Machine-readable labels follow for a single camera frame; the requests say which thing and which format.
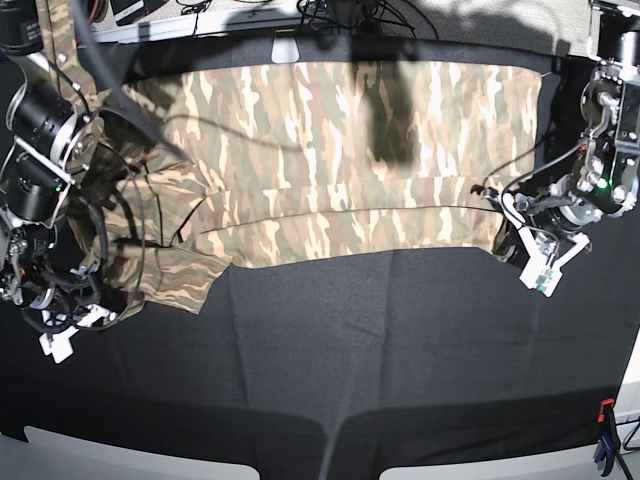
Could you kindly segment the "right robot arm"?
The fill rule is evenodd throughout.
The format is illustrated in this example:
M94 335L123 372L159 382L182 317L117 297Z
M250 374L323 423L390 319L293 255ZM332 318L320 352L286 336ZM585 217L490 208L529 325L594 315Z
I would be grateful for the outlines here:
M73 335L124 310L103 283L109 260L104 216L80 193L70 166L78 161L79 171L88 169L103 123L88 103L74 106L50 82L50 73L69 78L44 52L35 2L2 2L1 52L24 76L5 117L13 144L1 164L1 298L21 310L39 332L43 353L61 363L73 353ZM50 254L69 200L87 211L99 251L90 265L63 272Z

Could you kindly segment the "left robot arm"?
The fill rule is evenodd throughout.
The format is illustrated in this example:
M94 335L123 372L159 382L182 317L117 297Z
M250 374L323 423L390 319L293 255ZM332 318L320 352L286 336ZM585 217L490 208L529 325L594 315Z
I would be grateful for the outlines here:
M639 4L593 1L577 144L547 164L480 195L506 220L495 256L527 256L520 281L551 296L563 267L591 247L585 226L619 218L639 200Z

